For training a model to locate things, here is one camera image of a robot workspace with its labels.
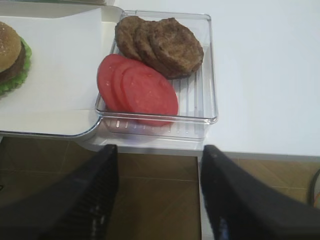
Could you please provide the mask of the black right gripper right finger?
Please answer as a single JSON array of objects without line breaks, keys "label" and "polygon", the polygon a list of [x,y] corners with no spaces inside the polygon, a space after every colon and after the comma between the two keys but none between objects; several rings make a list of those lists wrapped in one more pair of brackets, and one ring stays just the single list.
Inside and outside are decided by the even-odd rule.
[{"label": "black right gripper right finger", "polygon": [[205,145],[201,190],[216,240],[318,240],[320,211],[265,185]]}]

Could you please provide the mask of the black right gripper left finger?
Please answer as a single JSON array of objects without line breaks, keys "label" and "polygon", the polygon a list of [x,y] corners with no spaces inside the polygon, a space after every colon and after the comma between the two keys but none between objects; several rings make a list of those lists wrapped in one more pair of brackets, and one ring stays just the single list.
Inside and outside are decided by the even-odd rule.
[{"label": "black right gripper left finger", "polygon": [[0,209],[2,240],[104,240],[119,188],[118,148],[108,144],[36,194]]}]

